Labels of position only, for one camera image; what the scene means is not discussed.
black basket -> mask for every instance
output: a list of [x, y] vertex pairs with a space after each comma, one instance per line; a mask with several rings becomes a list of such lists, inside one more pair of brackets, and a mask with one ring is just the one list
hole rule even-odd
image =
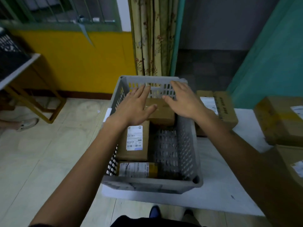
[[6, 29], [0, 27], [0, 81], [30, 58], [14, 40], [14, 37]]

hand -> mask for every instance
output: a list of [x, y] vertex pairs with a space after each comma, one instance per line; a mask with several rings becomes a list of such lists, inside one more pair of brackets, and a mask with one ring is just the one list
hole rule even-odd
[[193, 93], [187, 84], [171, 81], [171, 85], [176, 93], [177, 100], [174, 101], [169, 96], [162, 96], [162, 98], [176, 114], [196, 121], [201, 113], [213, 112], [204, 106], [202, 101]]
[[132, 92], [127, 93], [124, 100], [118, 105], [115, 113], [108, 119], [116, 121], [124, 128], [138, 126], [143, 123], [150, 114], [157, 110], [156, 104], [144, 109], [150, 89], [150, 86], [145, 87], [144, 85], [134, 88]]

tiled floor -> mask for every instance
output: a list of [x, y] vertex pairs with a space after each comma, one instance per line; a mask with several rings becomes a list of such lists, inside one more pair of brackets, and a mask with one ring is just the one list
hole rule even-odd
[[225, 91], [248, 51], [180, 49], [175, 75], [193, 91]]
[[[55, 107], [53, 98], [38, 97]], [[107, 100], [68, 99], [53, 124], [0, 136], [0, 226], [27, 226], [86, 150], [101, 128]], [[1, 111], [0, 119], [17, 121], [36, 117], [23, 106]], [[152, 203], [103, 197], [102, 185], [82, 226], [109, 226], [119, 216], [147, 217]], [[164, 218], [180, 220], [184, 207], [160, 205]], [[194, 210], [202, 226], [270, 226], [263, 217]]]

plastic basket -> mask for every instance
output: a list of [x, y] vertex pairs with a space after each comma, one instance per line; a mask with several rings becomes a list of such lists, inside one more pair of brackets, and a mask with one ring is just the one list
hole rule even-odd
[[[111, 114], [131, 89], [142, 84], [151, 86], [149, 97], [174, 98], [171, 80], [187, 83], [178, 77], [120, 76], [110, 103]], [[117, 148], [102, 180], [113, 189], [182, 194], [203, 185], [195, 125], [191, 119], [176, 116], [173, 129], [156, 130], [152, 138], [150, 134], [148, 158], [149, 162], [158, 164], [159, 179], [116, 176], [116, 153]]]
[[14, 37], [0, 27], [0, 81], [29, 59], [30, 56], [18, 45]]

window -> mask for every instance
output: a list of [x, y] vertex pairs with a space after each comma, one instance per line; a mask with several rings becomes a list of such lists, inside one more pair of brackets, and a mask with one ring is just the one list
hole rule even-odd
[[116, 0], [0, 0], [0, 24], [8, 29], [121, 31]]

